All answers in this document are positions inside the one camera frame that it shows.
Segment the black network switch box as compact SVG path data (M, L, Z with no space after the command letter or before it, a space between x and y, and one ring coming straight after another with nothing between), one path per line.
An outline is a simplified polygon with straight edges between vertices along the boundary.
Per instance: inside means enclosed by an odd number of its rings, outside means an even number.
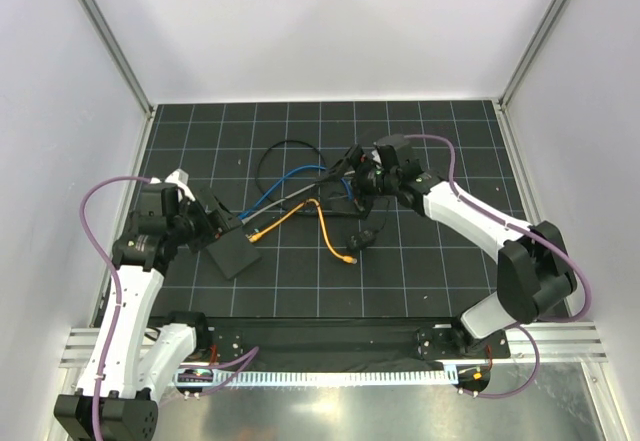
M242 230L219 236L205 251L226 280L232 280L261 260L259 251Z

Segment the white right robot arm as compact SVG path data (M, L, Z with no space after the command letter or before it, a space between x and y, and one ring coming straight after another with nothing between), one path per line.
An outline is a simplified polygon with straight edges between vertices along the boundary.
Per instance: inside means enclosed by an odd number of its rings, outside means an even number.
M457 355L475 356L492 335L539 320L576 291L576 269L555 225L508 216L471 196L452 177L423 168L407 137L383 138L370 154L354 145L321 179L339 181L347 172L353 174L357 200L393 196L465 237L496 263L495 292L451 321L446 337Z

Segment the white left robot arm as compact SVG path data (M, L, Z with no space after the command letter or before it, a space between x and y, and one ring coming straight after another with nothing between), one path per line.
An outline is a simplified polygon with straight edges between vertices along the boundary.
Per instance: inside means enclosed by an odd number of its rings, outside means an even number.
M147 353L141 351L153 304L181 246L211 249L241 222L205 188L180 180L145 182L139 204L111 252L101 255L111 282L104 318L72 394L54 417L73 440L150 440L160 401L180 365L208 356L212 336L201 312L172 311Z

